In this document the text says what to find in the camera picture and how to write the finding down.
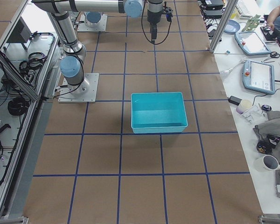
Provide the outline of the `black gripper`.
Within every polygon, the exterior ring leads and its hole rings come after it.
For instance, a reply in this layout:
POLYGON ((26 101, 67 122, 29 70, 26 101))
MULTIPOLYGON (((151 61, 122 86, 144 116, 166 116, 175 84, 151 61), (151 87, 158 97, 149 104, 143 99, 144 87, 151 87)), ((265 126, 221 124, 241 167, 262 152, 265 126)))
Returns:
POLYGON ((147 21, 150 23, 150 34, 157 35, 157 24, 163 14, 162 0, 149 0, 147 6, 147 21))

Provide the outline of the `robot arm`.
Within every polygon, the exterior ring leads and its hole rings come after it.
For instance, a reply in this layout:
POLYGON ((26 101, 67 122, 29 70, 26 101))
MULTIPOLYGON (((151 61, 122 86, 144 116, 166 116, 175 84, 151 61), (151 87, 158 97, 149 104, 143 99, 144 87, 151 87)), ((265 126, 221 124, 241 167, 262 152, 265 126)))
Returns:
POLYGON ((102 13, 126 14, 128 17, 141 16, 144 8, 142 0, 33 0, 38 8, 51 14, 56 21, 63 21, 67 13, 90 13, 91 23, 98 23, 102 13))
POLYGON ((84 72, 86 48, 78 40, 70 20, 70 11, 112 12, 135 18, 142 16, 146 7, 151 44, 155 44, 157 24, 161 21, 161 16, 165 15, 169 22, 172 21, 172 10, 162 0, 35 0, 34 4, 48 13, 54 29, 61 38, 66 56, 60 62, 60 70, 67 81, 68 93, 74 99, 88 95, 91 84, 84 72))

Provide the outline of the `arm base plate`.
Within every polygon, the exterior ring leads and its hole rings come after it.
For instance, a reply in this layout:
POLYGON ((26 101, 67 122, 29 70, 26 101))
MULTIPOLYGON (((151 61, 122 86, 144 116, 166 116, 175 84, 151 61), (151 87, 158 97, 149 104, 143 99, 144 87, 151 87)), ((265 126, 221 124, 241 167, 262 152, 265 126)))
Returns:
POLYGON ((84 12, 77 23, 77 32, 105 32, 107 15, 101 12, 84 12))
POLYGON ((63 79, 63 85, 67 85, 66 88, 62 88, 60 91, 61 96, 58 98, 59 103, 95 103, 98 90, 98 73, 85 73, 84 81, 77 88, 75 86, 68 85, 66 79, 63 79))

